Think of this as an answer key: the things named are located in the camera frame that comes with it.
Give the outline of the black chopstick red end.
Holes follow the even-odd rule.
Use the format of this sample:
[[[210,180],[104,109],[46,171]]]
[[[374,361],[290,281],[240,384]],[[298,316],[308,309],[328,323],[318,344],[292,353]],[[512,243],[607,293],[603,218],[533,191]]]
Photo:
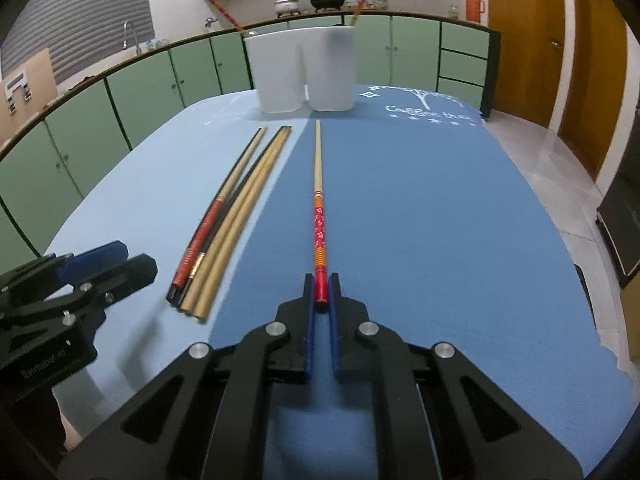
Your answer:
[[[166,296],[166,299],[173,306],[178,304],[178,298],[186,288],[186,282],[189,279],[191,271],[194,269],[195,263],[198,261],[198,255],[201,253],[201,249],[205,244],[206,238],[213,231],[215,222],[220,217],[222,208],[224,208],[224,203],[235,187],[236,182],[238,182],[240,175],[244,171],[248,161],[258,147],[258,144],[262,140],[267,129],[267,126],[260,127],[250,139],[250,142],[248,142],[240,157],[234,163],[228,173],[228,176],[224,179],[224,182],[222,182],[222,185],[213,201],[209,204],[206,213],[190,240],[189,245],[186,246],[186,251],[177,266],[177,270],[174,278],[171,280]]]

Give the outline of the bamboo chopstick red star end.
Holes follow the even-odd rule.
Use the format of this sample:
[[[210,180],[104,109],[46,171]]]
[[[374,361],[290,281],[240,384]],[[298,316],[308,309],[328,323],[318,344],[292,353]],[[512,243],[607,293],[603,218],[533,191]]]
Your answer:
[[[314,303],[319,311],[329,305],[329,275],[326,264],[326,226],[322,174],[321,122],[314,121]]]

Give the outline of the bamboo chopstick red patterned end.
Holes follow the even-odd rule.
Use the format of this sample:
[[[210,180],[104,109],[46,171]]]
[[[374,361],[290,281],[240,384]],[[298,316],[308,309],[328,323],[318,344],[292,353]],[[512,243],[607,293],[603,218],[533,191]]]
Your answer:
[[[210,3],[215,8],[215,10],[219,14],[221,14],[224,19],[229,22],[243,38],[247,36],[247,31],[245,30],[245,28],[229,13],[229,11],[222,4],[220,4],[217,0],[206,1]]]

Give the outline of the green lower kitchen cabinets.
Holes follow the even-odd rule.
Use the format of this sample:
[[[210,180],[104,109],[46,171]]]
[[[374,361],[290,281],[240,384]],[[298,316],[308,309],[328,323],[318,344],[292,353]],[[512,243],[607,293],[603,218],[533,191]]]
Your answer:
[[[491,112],[495,30],[412,13],[367,13],[355,26],[360,84],[442,92]],[[1,144],[2,269],[40,256],[92,189],[170,118],[253,86],[240,34],[223,30],[139,55],[47,104]]]

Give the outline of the light blue table mat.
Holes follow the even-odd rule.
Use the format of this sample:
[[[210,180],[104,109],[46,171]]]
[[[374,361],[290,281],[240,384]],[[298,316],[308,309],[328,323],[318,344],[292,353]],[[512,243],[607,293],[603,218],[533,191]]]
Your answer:
[[[79,254],[119,240],[131,255],[157,264],[153,284],[107,309],[96,362],[55,389],[74,438],[88,436],[194,342],[235,341],[300,292],[308,257],[285,257],[258,222],[309,117],[308,108],[265,114],[251,91],[191,105],[119,162],[65,221],[54,252]],[[285,125],[291,134],[235,246],[212,314],[202,323],[179,313],[166,292],[198,222],[255,132],[272,138]]]

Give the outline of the cardboard box with device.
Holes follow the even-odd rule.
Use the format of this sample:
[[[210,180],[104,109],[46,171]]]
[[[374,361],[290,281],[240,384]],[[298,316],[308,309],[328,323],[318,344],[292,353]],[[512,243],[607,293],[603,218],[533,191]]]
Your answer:
[[[44,48],[1,81],[1,143],[12,139],[57,97],[50,52]]]

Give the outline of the dark blue table mat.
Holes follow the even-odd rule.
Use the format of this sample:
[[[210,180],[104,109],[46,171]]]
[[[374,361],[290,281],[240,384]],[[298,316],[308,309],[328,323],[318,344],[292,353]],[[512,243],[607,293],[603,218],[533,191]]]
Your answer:
[[[312,270],[312,167],[323,152],[329,268],[404,341],[448,341],[590,472],[634,408],[605,348],[598,283],[472,110],[385,89],[342,114],[298,110],[239,244],[209,340],[235,344]]]

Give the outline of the chrome sink faucet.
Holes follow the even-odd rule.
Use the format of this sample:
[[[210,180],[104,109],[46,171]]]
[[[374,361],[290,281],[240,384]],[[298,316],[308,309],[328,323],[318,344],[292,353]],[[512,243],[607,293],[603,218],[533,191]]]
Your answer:
[[[122,24],[122,50],[126,51],[129,48],[134,48],[135,55],[142,53],[137,27],[133,21],[126,20]]]

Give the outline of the grey window roller blind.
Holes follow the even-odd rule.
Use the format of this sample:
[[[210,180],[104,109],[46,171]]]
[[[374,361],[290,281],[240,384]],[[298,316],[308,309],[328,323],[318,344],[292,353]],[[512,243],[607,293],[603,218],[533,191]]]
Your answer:
[[[149,0],[29,0],[1,43],[2,74],[48,48],[61,82],[122,51],[126,20],[140,44],[155,37]]]

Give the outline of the white twin utensil holder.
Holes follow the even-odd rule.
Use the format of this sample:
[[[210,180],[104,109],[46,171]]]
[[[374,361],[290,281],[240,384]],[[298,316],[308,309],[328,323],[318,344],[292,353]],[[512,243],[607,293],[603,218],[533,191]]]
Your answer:
[[[260,109],[285,114],[309,106],[346,112],[355,104],[355,29],[294,28],[244,39]]]

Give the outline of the white cooking pot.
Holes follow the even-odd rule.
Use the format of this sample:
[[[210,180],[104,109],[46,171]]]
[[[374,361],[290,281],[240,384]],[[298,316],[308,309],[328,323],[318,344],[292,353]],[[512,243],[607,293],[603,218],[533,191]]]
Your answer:
[[[286,16],[299,15],[299,0],[276,0],[274,2],[274,12],[277,18],[285,18]]]

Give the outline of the black wok on stove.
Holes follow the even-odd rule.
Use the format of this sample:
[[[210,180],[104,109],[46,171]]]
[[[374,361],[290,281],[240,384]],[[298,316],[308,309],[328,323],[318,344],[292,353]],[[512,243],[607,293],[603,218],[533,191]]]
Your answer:
[[[316,12],[341,11],[345,0],[310,0],[310,4]]]

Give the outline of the wooden door right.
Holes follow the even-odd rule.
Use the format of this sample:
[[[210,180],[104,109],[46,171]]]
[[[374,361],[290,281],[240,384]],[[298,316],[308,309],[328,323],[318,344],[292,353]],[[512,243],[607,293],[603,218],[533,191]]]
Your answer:
[[[623,102],[626,22],[613,0],[574,3],[574,60],[559,135],[595,178],[612,142]]]

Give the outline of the glass cups on counter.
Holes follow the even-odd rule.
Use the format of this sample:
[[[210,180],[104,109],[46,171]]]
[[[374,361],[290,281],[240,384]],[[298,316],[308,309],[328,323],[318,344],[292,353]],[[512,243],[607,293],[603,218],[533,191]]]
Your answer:
[[[345,0],[344,7],[346,9],[355,9],[359,0]],[[365,9],[371,10],[387,10],[390,6],[390,0],[364,0],[362,4]]]

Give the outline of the small glass jar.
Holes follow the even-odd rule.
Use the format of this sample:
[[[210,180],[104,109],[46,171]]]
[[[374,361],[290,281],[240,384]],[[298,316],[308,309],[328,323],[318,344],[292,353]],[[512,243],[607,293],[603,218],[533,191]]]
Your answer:
[[[448,15],[452,20],[457,20],[459,18],[459,9],[458,9],[458,7],[455,6],[454,4],[452,4],[449,7]]]

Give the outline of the orange thermos flask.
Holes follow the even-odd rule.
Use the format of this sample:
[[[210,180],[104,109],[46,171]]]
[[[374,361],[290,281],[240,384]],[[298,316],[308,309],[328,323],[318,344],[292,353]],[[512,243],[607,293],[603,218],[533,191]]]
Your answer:
[[[484,13],[484,0],[465,0],[465,19],[468,22],[480,24]]]

